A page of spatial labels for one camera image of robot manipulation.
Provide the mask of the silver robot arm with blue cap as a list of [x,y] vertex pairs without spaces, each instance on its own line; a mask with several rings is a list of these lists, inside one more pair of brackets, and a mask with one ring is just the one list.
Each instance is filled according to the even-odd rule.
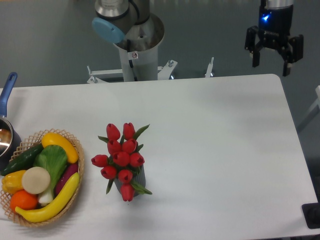
[[[118,49],[121,70],[126,82],[170,80],[177,62],[158,65],[158,47],[165,29],[163,22],[150,12],[148,0],[97,0],[92,28],[103,40]],[[245,50],[250,52],[252,66],[260,64],[263,48],[275,50],[284,64],[282,75],[290,74],[291,64],[304,56],[303,35],[291,36],[294,2],[262,0],[258,24],[246,31]]]

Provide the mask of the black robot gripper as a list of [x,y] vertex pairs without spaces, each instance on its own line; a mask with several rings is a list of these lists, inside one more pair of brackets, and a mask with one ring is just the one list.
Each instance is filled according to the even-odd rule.
[[304,56],[304,36],[290,37],[294,2],[292,0],[262,0],[258,26],[247,29],[244,48],[252,55],[252,67],[260,65],[262,48],[277,50],[284,63],[282,76],[291,72],[291,65]]

